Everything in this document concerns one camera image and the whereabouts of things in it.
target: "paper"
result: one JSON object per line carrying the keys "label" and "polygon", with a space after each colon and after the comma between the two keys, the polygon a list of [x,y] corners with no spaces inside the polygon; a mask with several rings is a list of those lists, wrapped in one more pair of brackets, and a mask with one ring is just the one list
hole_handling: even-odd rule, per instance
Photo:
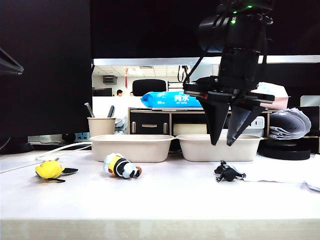
{"label": "paper", "polygon": [[245,173],[245,182],[277,182],[306,184],[320,191],[320,155],[310,155],[307,160],[279,160],[257,155],[254,161],[227,162],[238,173]]}
{"label": "paper", "polygon": [[297,108],[270,114],[270,135],[276,140],[300,139],[311,129],[310,119]]}

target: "white tray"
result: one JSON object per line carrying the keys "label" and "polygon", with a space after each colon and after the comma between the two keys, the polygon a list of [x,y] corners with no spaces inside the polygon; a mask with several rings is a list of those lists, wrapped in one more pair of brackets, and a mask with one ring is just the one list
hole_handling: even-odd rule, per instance
{"label": "white tray", "polygon": [[110,134],[90,138],[96,161],[103,162],[106,155],[120,153],[134,163],[159,163],[169,153],[170,135]]}
{"label": "white tray", "polygon": [[183,157],[192,162],[252,161],[257,153],[260,136],[242,134],[227,145],[227,136],[221,135],[217,144],[211,144],[209,134],[183,134],[179,139]]}

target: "ceiling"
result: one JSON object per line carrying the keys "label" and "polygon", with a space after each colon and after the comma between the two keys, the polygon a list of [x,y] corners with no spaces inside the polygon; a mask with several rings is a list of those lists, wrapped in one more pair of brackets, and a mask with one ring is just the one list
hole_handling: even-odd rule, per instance
{"label": "ceiling", "polygon": [[[128,77],[177,77],[179,65],[155,65],[155,66],[128,66]],[[125,76],[126,66],[95,66],[93,76],[114,75],[116,77]]]}

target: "drawer handle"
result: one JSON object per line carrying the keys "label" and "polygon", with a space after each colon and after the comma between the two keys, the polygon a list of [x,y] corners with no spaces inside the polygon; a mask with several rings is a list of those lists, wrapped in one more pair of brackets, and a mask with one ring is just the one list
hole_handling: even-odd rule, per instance
{"label": "drawer handle", "polygon": [[141,126],[143,128],[156,128],[156,127],[158,127],[157,124],[142,124]]}
{"label": "drawer handle", "polygon": [[131,123],[131,132],[132,132],[133,134],[136,133],[136,122],[135,122],[135,121],[133,121],[133,122]]}
{"label": "drawer handle", "polygon": [[163,134],[167,134],[168,133],[168,123],[164,123],[163,124]]}

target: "robotic arm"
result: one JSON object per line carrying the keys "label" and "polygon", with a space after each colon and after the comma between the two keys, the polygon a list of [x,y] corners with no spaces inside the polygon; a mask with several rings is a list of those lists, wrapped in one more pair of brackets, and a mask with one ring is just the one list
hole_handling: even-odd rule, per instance
{"label": "robotic arm", "polygon": [[267,64],[266,27],[273,23],[267,13],[274,0],[221,0],[217,15],[207,17],[198,27],[198,40],[204,53],[222,52],[218,76],[189,82],[202,56],[183,82],[185,94],[196,97],[207,117],[211,143],[215,145],[225,124],[229,106],[231,118],[227,145],[231,146],[251,122],[272,103],[273,95],[252,93],[258,87],[257,67],[263,55]]}

